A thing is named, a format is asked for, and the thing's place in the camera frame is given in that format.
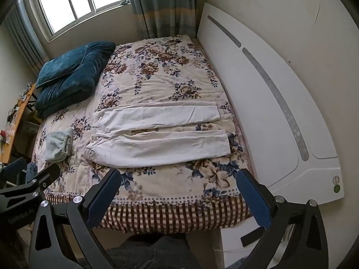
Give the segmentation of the green striped curtain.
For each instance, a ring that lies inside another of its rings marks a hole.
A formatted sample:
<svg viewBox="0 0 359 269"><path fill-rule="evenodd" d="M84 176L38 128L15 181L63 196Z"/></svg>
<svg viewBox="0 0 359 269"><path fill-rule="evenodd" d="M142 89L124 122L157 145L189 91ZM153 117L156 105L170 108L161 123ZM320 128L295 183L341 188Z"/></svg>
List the green striped curtain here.
<svg viewBox="0 0 359 269"><path fill-rule="evenodd" d="M196 0L130 0L142 39L197 32Z"/></svg>

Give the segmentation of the floral bed blanket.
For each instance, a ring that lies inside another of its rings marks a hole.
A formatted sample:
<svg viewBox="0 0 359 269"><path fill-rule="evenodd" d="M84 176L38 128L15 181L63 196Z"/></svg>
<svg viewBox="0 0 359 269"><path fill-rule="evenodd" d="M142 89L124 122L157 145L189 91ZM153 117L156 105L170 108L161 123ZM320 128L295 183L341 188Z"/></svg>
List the floral bed blanket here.
<svg viewBox="0 0 359 269"><path fill-rule="evenodd" d="M91 96L42 122L32 154L38 169L49 164L50 141L66 132L71 153L45 197L66 203L116 168L119 189L102 227L189 232L250 217L235 179L250 166L242 133L218 77L186 35L113 47Z"/></svg>

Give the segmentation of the teal folded quilt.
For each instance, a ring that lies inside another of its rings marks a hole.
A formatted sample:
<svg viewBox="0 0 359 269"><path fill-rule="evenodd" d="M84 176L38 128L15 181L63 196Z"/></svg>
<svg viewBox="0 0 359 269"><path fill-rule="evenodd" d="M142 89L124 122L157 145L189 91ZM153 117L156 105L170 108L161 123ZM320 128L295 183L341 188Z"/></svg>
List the teal folded quilt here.
<svg viewBox="0 0 359 269"><path fill-rule="evenodd" d="M107 41L97 41L87 45L87 53L77 70L71 75L63 76L39 88L40 94L35 103L35 109L42 120L86 100L95 91L100 74L116 45Z"/></svg>

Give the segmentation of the grey left curtain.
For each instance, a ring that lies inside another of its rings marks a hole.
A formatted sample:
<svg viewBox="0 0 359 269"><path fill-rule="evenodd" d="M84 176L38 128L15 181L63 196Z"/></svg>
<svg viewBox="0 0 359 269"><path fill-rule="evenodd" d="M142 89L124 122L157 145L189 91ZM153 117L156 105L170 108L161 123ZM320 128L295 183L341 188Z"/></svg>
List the grey left curtain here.
<svg viewBox="0 0 359 269"><path fill-rule="evenodd" d="M4 19L10 37L24 60L38 76L40 70L49 61L40 40L28 17L24 0L16 0Z"/></svg>

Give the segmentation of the white pants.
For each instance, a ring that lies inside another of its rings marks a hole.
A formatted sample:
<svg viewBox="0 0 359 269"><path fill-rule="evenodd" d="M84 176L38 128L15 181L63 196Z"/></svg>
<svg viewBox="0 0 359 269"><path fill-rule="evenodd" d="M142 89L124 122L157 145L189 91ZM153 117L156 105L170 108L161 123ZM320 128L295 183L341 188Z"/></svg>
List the white pants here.
<svg viewBox="0 0 359 269"><path fill-rule="evenodd" d="M94 113L86 158L111 168L174 165L231 153L225 130L181 131L220 119L215 102L130 104Z"/></svg>

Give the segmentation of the light green folded garment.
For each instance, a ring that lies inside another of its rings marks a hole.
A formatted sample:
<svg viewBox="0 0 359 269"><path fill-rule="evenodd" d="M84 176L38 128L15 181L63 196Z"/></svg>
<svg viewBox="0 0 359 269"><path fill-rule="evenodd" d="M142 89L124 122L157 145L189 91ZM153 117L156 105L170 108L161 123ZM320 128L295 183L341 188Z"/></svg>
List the light green folded garment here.
<svg viewBox="0 0 359 269"><path fill-rule="evenodd" d="M48 163L60 163L70 156L72 151L73 130L48 133L44 159Z"/></svg>

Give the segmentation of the white headboard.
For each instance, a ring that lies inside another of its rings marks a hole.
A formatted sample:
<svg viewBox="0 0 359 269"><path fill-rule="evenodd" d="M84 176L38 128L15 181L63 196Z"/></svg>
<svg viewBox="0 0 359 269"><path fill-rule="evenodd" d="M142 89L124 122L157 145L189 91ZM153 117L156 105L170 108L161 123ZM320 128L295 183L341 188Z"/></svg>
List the white headboard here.
<svg viewBox="0 0 359 269"><path fill-rule="evenodd" d="M291 67L252 30L210 4L197 38L239 119L258 182L290 202L342 199L331 134Z"/></svg>

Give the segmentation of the teal pillow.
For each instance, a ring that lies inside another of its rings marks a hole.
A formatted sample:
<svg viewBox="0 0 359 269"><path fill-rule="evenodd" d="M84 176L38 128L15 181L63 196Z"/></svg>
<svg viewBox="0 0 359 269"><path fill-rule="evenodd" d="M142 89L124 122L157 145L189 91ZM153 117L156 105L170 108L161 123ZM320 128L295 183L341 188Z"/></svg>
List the teal pillow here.
<svg viewBox="0 0 359 269"><path fill-rule="evenodd" d="M44 87L63 76L71 75L82 64L87 50L86 44L46 62L38 74L35 89Z"/></svg>

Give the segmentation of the wooden side desk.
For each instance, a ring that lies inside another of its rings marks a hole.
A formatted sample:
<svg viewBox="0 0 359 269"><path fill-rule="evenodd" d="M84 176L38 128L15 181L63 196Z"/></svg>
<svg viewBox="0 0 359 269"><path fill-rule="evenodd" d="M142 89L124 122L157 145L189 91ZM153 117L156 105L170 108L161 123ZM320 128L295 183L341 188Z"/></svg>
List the wooden side desk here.
<svg viewBox="0 0 359 269"><path fill-rule="evenodd" d="M25 110L33 111L37 96L34 94L35 84L30 84L27 93L23 95L15 106L15 113L5 130L1 130L1 164L8 164L15 142L16 131L20 125Z"/></svg>

